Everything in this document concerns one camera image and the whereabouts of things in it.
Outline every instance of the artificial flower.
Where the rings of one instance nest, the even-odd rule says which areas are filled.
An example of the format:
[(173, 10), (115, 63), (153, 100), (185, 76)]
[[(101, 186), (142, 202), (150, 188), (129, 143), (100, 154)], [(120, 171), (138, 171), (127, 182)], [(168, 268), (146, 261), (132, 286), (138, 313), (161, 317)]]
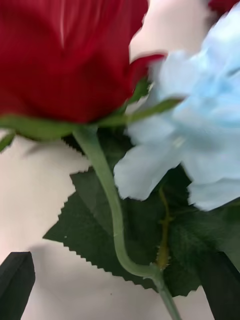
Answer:
[(211, 10), (216, 11), (220, 16), (230, 11), (239, 0), (210, 0), (208, 6)]
[(148, 56), (129, 62), (147, 0), (1, 0), (0, 115), (85, 123), (129, 98)]
[(153, 64), (142, 108), (186, 99), (127, 128), (136, 146), (114, 168), (122, 198), (145, 200), (179, 164), (192, 180), (190, 204), (208, 211), (240, 196), (239, 19), (240, 5), (212, 28), (200, 53), (173, 52)]

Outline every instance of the flower stem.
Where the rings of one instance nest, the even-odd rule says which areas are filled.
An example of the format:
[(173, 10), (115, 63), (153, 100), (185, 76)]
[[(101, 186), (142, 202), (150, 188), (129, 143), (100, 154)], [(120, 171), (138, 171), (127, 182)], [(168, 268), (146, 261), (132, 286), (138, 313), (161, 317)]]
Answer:
[(115, 187), (112, 172), (97, 137), (97, 127), (79, 126), (73, 132), (73, 136), (91, 161), (109, 202), (112, 214), (114, 246), (120, 264), (125, 270), (135, 276), (152, 279), (172, 320), (181, 320), (173, 298), (164, 284), (162, 271), (154, 264), (137, 264), (128, 256), (125, 246), (123, 214), (119, 195)]
[(174, 303), (174, 300), (169, 292), (168, 287), (165, 285), (164, 277), (162, 272), (158, 272), (155, 277), (152, 278), (157, 291), (159, 292), (168, 313), (170, 314), (172, 320), (182, 320), (179, 311)]
[(159, 195), (164, 204), (166, 214), (165, 214), (164, 220), (161, 220), (160, 222), (162, 226), (162, 238), (161, 238), (161, 243), (157, 253), (156, 264), (161, 270), (164, 270), (169, 263), (169, 247), (168, 247), (169, 224), (171, 223), (171, 221), (173, 221), (173, 218), (170, 216), (169, 205), (165, 197), (163, 188), (159, 190)]

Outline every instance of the red rose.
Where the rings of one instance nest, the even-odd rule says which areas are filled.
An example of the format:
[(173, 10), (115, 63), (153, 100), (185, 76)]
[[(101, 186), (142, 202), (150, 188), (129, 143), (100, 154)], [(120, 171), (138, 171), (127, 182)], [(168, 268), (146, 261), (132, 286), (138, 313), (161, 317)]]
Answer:
[(0, 0), (0, 114), (85, 123), (129, 98), (148, 62), (129, 63), (147, 0)]
[(230, 11), (239, 0), (211, 0), (208, 6), (211, 10), (216, 11), (219, 15), (223, 15)]

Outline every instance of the white surface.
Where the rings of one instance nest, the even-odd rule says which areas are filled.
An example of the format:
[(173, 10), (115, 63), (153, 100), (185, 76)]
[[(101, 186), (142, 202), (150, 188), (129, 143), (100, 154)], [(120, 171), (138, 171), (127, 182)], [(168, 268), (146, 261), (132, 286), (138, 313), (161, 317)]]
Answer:
[[(203, 0), (151, 0), (132, 55), (156, 49), (198, 49), (207, 30)], [(36, 271), (22, 320), (170, 320), (161, 298), (113, 277), (43, 240), (74, 191), (70, 173), (88, 162), (63, 145), (18, 138), (0, 155), (0, 263), (11, 251), (30, 250)], [(183, 320), (213, 320), (201, 288), (175, 302)]]

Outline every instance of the light blue flower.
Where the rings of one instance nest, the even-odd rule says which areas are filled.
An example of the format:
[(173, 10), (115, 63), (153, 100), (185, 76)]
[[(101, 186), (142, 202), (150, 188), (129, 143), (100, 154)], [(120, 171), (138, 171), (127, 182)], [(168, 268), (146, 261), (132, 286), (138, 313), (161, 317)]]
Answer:
[(211, 29), (200, 53), (174, 52), (152, 65), (142, 108), (187, 98), (127, 128), (136, 146), (114, 168), (122, 198), (145, 200), (178, 164), (192, 180), (190, 204), (208, 211), (240, 196), (239, 21), (240, 4)]

